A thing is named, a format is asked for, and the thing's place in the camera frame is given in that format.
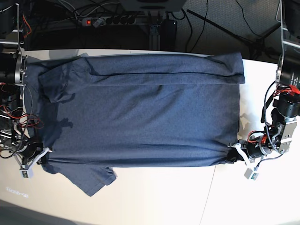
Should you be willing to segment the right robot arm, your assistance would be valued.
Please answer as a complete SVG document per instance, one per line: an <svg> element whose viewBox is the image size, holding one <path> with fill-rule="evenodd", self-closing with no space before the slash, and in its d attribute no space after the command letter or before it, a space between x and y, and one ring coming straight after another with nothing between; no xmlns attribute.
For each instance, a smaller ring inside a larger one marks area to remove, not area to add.
<svg viewBox="0 0 300 225"><path fill-rule="evenodd" d="M0 157L15 158L21 176L31 177L52 150L38 135L44 123L33 113L33 96L25 84L27 56L23 29L29 28L17 0L0 2Z"/></svg>

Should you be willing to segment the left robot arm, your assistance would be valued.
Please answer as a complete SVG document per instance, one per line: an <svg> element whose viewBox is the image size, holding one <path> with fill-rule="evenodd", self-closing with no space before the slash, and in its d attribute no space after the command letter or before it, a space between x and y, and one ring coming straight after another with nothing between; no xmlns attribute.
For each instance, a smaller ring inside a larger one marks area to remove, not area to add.
<svg viewBox="0 0 300 225"><path fill-rule="evenodd" d="M271 95L265 94L262 108L262 131L251 131L246 140L230 144L226 161L245 162L252 170L255 159L267 160L272 152L283 156L289 151L292 135L300 114L300 2L282 0L279 3L281 47L276 86Z"/></svg>

